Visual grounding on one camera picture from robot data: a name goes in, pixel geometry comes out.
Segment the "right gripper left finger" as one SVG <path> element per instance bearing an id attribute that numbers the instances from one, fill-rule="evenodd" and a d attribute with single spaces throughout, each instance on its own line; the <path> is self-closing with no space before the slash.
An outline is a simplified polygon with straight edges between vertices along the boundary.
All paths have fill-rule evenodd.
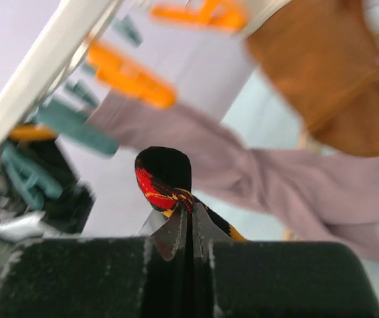
<path id="1" fill-rule="evenodd" d="M 0 269 L 0 317 L 186 317 L 188 215 L 149 237 L 40 238 Z"/>

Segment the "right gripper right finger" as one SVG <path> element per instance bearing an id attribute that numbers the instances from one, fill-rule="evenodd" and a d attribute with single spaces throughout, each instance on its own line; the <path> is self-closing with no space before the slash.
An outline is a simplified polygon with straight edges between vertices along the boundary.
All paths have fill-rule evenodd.
<path id="1" fill-rule="evenodd" d="M 379 317 L 360 260 L 342 244 L 237 242 L 198 203 L 193 249 L 205 266 L 208 317 Z"/>

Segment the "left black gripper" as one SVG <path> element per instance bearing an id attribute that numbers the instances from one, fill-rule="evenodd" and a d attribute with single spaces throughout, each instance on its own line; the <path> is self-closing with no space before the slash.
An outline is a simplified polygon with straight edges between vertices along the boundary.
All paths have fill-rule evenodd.
<path id="1" fill-rule="evenodd" d="M 0 239 L 83 231 L 93 197 L 56 144 L 34 119 L 19 124 L 0 146 Z"/>

